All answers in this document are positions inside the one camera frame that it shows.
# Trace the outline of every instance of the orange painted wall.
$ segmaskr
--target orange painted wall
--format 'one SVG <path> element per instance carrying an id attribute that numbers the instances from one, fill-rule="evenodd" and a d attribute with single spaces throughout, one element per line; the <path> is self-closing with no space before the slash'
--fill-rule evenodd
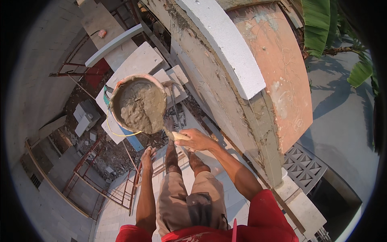
<path id="1" fill-rule="evenodd" d="M 281 153 L 312 124 L 312 100 L 305 64 L 288 21 L 276 3 L 227 13 L 257 61 L 273 101 Z"/>

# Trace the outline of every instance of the person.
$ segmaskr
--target person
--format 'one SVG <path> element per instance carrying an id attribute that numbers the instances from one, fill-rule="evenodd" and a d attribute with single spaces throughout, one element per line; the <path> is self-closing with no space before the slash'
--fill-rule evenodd
<path id="1" fill-rule="evenodd" d="M 166 121 L 169 130 L 173 121 Z M 155 204 L 152 188 L 152 162 L 156 149 L 148 147 L 141 157 L 143 172 L 136 211 L 136 225 L 120 228 L 116 242 L 151 241 L 159 225 L 161 241 L 292 241 L 298 238 L 277 205 L 273 194 L 263 189 L 254 174 L 230 155 L 216 141 L 197 129 L 183 129 L 190 140 L 169 140 L 165 167 Z M 175 144 L 197 151 L 210 151 L 223 166 L 236 189 L 250 201 L 247 226 L 230 228 L 226 216 L 223 185 L 211 174 L 210 168 L 193 152 L 188 152 L 189 164 L 195 176 L 191 194 L 184 186 L 178 166 Z"/>

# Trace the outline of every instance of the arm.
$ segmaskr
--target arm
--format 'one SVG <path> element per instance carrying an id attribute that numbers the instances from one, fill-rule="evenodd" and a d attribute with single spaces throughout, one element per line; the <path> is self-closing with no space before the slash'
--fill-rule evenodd
<path id="1" fill-rule="evenodd" d="M 263 190 L 254 174 L 222 148 L 216 141 L 197 129 L 184 129 L 180 130 L 180 133 L 190 137 L 190 140 L 180 139 L 175 141 L 175 144 L 188 146 L 199 151 L 210 151 L 223 166 L 236 189 L 246 199 L 251 201 L 258 192 Z"/>
<path id="2" fill-rule="evenodd" d="M 149 146 L 141 157 L 143 172 L 141 191 L 136 212 L 136 226 L 145 229 L 151 236 L 156 230 L 156 204 L 153 195 L 152 158 L 156 154 L 156 148 Z"/>

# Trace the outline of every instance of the bucket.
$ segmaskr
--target bucket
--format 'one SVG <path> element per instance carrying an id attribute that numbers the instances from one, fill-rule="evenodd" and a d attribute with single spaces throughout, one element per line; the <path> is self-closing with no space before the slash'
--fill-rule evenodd
<path id="1" fill-rule="evenodd" d="M 128 92 L 127 89 L 132 88 L 133 85 L 135 84 L 135 82 L 143 83 L 147 87 L 149 87 L 148 84 L 150 84 L 151 87 L 154 87 L 154 86 L 157 87 L 156 89 L 152 88 L 152 94 L 154 94 L 153 95 L 154 98 L 157 98 L 157 101 L 154 101 L 152 103 L 152 106 L 155 107 L 154 108 L 155 111 L 152 113 L 154 113 L 153 117 L 157 117 L 156 119 L 159 118 L 159 114 L 160 114 L 161 121 L 162 121 L 162 118 L 163 118 L 163 115 L 165 113 L 166 106 L 167 106 L 166 92 L 164 90 L 163 85 L 156 78 L 154 78 L 153 76 L 151 76 L 149 74 L 130 75 L 130 76 L 127 76 L 124 79 L 120 80 L 117 83 L 114 90 L 112 88 L 107 88 L 107 91 L 112 92 L 112 96 L 110 98 L 110 103 L 109 103 L 111 113 L 112 113 L 114 119 L 117 121 L 117 123 L 126 130 L 129 130 L 133 133 L 142 131 L 142 132 L 145 132 L 147 134 L 154 134 L 163 128 L 162 126 L 159 127 L 158 125 L 155 125 L 155 128 L 153 128 L 154 120 L 150 120 L 150 122 L 152 123 L 152 130 L 150 130 L 149 128 L 147 128 L 146 130 L 141 130 L 138 127 L 134 128 L 134 126 L 136 126 L 136 125 L 130 123 L 130 122 L 132 122 L 132 120 L 138 120 L 139 118 L 141 119 L 140 116 L 137 116 L 137 117 L 132 116 L 130 118 L 127 118 L 126 120 L 129 120 L 129 122 L 125 121 L 125 119 L 122 117 L 123 104 L 121 103 L 121 101 L 125 97 L 125 96 L 123 97 L 123 95 L 126 95 L 126 96 L 128 95 L 128 94 L 126 94 L 126 92 Z M 104 95 L 107 99 L 109 99 L 108 96 L 106 95 L 106 91 L 104 92 Z"/>

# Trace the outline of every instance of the red shirt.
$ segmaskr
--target red shirt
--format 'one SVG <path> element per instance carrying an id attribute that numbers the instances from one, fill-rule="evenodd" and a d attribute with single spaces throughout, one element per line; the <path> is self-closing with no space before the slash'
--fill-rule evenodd
<path id="1" fill-rule="evenodd" d="M 190 241 L 231 241 L 233 229 L 218 230 L 204 226 L 193 226 L 173 231 L 161 238 L 162 242 L 175 240 Z M 246 225 L 236 228 L 236 240 L 298 242 L 298 237 L 286 221 L 270 190 L 260 191 L 251 201 Z M 116 238 L 116 242 L 152 241 L 152 237 L 144 229 L 135 225 L 124 225 Z"/>

